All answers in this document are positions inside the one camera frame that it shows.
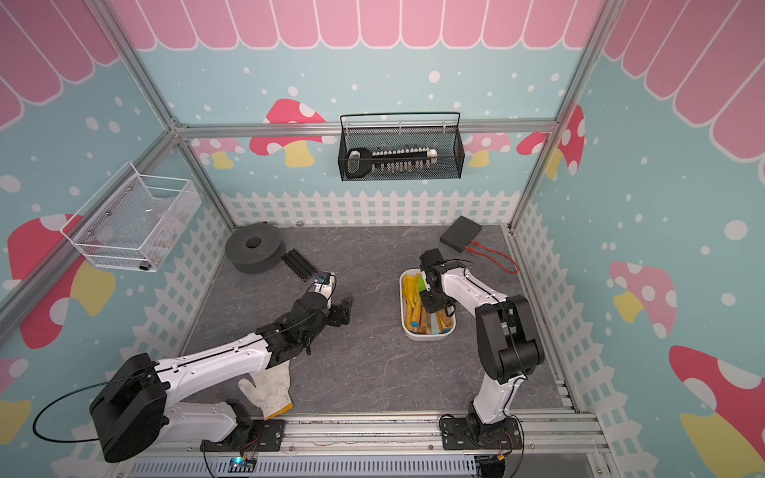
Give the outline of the white plastic storage box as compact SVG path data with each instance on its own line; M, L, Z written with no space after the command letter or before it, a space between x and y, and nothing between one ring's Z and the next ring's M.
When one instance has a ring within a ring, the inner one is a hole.
M404 334L414 342L439 342L456 329L454 306L434 310L426 290L424 273L408 269L400 275L400 325Z

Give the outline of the yellow shovel yellow handle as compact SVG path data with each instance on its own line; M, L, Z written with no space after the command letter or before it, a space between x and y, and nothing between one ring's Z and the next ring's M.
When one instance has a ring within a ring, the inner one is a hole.
M418 291L418 276L406 275L402 280L402 298L406 301L406 329L417 333L420 328L422 301Z

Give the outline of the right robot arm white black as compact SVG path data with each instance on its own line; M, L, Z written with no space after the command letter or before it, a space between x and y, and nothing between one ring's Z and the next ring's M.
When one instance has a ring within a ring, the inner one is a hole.
M480 390L464 418L446 418L443 447L519 448L520 424L510 406L545 352L528 300L507 296L475 278L460 263L422 266L426 310L462 306L475 319L477 352L484 370Z

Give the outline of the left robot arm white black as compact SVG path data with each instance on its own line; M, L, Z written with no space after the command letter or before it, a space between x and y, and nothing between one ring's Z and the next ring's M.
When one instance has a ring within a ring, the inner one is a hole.
M146 353L129 358L90 405L105 460L123 462L167 442L243 447L254 440L255 425L239 400L192 404L188 397L308 352L324 328L350 324L352 306L352 298L334 305L308 292L274 323L229 344L164 360Z

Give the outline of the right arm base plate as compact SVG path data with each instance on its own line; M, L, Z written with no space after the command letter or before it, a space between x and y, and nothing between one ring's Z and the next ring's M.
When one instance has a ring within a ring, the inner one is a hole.
M438 418L442 446L445 450L518 450L523 447L519 423L512 417L500 422L481 423L476 415L455 417L442 414Z

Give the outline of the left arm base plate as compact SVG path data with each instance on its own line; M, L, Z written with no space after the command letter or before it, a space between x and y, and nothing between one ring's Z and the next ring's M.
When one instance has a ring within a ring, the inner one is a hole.
M229 436L219 442L203 440L199 449L204 452L277 452L285 436L285 425L286 421L282 419L238 424Z

